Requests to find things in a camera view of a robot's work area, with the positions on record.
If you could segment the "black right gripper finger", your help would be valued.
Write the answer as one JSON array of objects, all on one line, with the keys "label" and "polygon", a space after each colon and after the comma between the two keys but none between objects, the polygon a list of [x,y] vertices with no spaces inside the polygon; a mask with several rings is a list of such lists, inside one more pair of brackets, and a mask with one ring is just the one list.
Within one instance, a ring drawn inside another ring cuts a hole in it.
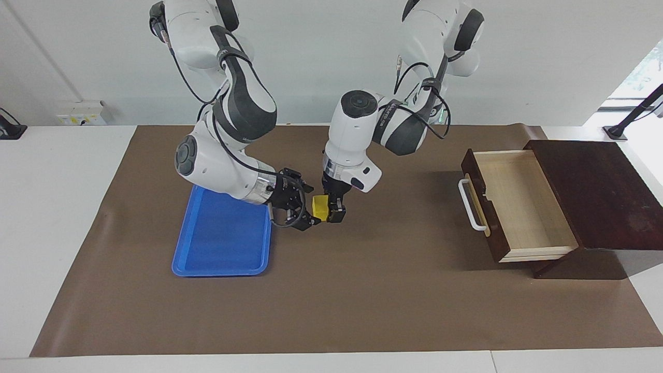
[{"label": "black right gripper finger", "polygon": [[303,191],[305,194],[313,193],[314,188],[313,186],[307,184],[303,177],[301,177],[301,173],[293,170],[291,168],[283,168],[282,169],[282,174],[285,179],[284,185],[287,188],[290,188],[294,190],[296,193]]},{"label": "black right gripper finger", "polygon": [[307,229],[318,225],[320,218],[314,217],[307,208],[306,197],[301,195],[291,196],[288,201],[288,227],[298,231],[307,231]]}]

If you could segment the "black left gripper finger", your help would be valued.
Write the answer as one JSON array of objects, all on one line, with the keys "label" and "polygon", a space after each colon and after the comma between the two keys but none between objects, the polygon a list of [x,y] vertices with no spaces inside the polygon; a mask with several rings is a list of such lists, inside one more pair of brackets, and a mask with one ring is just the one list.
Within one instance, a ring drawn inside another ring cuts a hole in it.
[{"label": "black left gripper finger", "polygon": [[347,212],[342,196],[328,196],[328,223],[341,223]]}]

